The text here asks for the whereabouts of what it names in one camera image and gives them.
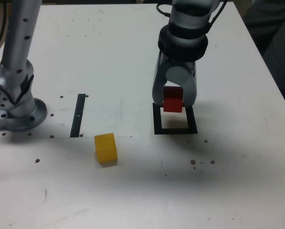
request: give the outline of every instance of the cable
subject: cable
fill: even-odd
[[[215,17],[213,18],[213,20],[211,21],[210,25],[212,26],[215,22],[215,20],[217,20],[217,18],[220,16],[220,14],[222,13],[223,9],[225,8],[226,4],[227,4],[228,0],[224,0],[221,8],[219,9],[218,13],[215,15]],[[159,11],[162,15],[166,16],[166,17],[170,17],[170,13],[167,13],[167,12],[163,12],[160,10],[160,6],[161,5],[172,5],[172,4],[168,4],[168,3],[158,3],[156,5],[156,9],[157,11]]]
[[[3,22],[0,29],[0,41],[4,35],[5,27],[6,27],[6,19],[7,19],[7,3],[6,0],[3,1]]]
[[[160,10],[160,6],[161,5],[169,5],[169,6],[172,6],[172,4],[168,4],[168,3],[158,3],[157,5],[156,5],[156,9],[157,9],[157,11],[159,11],[162,15],[164,15],[164,16],[166,16],[166,17],[170,17],[170,13],[166,13],[166,12],[163,12],[163,11],[161,11]]]
[[[224,0],[221,8],[219,9],[218,13],[215,15],[215,17],[213,18],[213,20],[211,21],[211,26],[214,24],[215,20],[217,20],[217,18],[220,16],[220,14],[222,13],[222,11],[224,10],[224,7],[226,6],[227,4],[227,0]]]

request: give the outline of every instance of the red cube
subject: red cube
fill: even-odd
[[[163,111],[181,113],[183,108],[183,89],[165,86],[163,88]]]

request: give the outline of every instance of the metal base plate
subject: metal base plate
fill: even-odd
[[[29,115],[20,118],[8,118],[6,111],[0,110],[0,130],[25,131],[41,124],[47,116],[45,103],[40,99],[34,99],[36,108]]]

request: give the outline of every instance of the black line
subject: black line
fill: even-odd
[[[161,106],[153,103],[153,123],[154,123],[154,134],[160,135],[162,132],[162,116]]]
[[[70,137],[79,137],[81,120],[83,116],[85,95],[86,94],[78,94],[75,113],[74,113],[74,119],[72,120],[72,125],[71,125]]]
[[[197,134],[198,129],[196,128],[194,113],[192,106],[186,107],[186,116],[187,116],[187,123],[188,123],[188,130],[191,134]]]

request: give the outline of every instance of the black tape strip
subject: black tape strip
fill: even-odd
[[[71,125],[70,137],[79,137],[81,120],[82,120],[82,116],[83,116],[85,95],[86,94],[78,94],[74,119],[72,120],[72,125]]]
[[[188,128],[164,128],[164,129],[162,128],[161,107],[163,106],[159,106],[153,103],[153,123],[154,123],[155,135],[191,135],[198,133],[192,106],[185,108]]]

